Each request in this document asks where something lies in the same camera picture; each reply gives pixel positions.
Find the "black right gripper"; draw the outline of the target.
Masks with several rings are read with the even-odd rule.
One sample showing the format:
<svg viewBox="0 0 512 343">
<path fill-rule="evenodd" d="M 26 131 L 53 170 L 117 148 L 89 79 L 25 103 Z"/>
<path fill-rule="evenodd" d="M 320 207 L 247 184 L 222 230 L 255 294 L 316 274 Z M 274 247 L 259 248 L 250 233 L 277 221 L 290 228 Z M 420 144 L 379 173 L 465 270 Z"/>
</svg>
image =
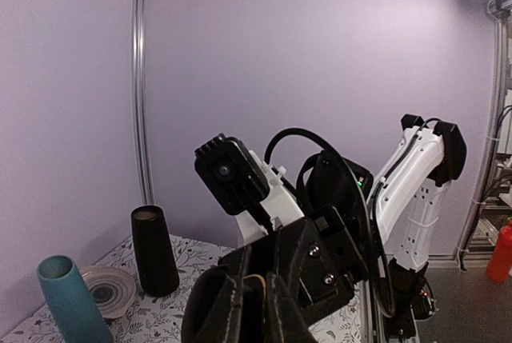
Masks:
<svg viewBox="0 0 512 343">
<path fill-rule="evenodd" d="M 347 305 L 366 264 L 342 216 L 324 205 L 218 260 L 229 273 L 282 278 L 302 319 L 312 325 Z"/>
</svg>

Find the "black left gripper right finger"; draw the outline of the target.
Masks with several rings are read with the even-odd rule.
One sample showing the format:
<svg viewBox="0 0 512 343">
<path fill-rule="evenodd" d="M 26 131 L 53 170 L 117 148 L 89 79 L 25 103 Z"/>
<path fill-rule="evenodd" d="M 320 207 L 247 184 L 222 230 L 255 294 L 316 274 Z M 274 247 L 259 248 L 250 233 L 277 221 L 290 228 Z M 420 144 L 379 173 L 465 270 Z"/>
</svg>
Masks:
<svg viewBox="0 0 512 343">
<path fill-rule="evenodd" d="M 266 342 L 316 342 L 285 282 L 266 275 Z"/>
</svg>

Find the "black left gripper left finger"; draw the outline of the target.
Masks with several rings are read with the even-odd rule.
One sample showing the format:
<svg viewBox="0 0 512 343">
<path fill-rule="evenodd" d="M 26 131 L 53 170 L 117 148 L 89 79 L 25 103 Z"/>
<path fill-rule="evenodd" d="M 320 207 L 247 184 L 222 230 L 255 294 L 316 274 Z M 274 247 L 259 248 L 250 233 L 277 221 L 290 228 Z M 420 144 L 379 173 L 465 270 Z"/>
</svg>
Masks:
<svg viewBox="0 0 512 343">
<path fill-rule="evenodd" d="M 182 342 L 238 342 L 242 323 L 242 280 L 215 266 L 195 282 L 182 319 Z"/>
</svg>

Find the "black gold-trimmed earbud charging case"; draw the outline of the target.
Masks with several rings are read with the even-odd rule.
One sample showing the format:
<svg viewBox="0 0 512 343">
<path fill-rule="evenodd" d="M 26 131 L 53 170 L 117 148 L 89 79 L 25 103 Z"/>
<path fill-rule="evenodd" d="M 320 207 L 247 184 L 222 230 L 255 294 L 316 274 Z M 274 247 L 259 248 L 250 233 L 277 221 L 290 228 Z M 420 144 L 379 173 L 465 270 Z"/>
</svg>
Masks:
<svg viewBox="0 0 512 343">
<path fill-rule="evenodd" d="M 266 280 L 259 274 L 243 278 L 240 342 L 265 341 Z"/>
</svg>

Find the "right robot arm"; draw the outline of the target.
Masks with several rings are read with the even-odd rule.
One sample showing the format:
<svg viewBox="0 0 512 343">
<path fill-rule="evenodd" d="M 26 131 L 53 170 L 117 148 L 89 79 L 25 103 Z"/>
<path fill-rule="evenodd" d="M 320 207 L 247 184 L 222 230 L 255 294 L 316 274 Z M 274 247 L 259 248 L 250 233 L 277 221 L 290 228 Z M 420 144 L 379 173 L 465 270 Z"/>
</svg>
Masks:
<svg viewBox="0 0 512 343">
<path fill-rule="evenodd" d="M 407 114 L 379 173 L 319 135 L 280 131 L 262 158 L 219 135 L 196 170 L 236 218 L 238 248 L 218 263 L 220 312 L 232 342 L 311 342 L 309 327 L 370 289 L 376 342 L 413 342 L 430 317 L 428 255 L 441 204 L 462 173 L 459 128 Z"/>
</svg>

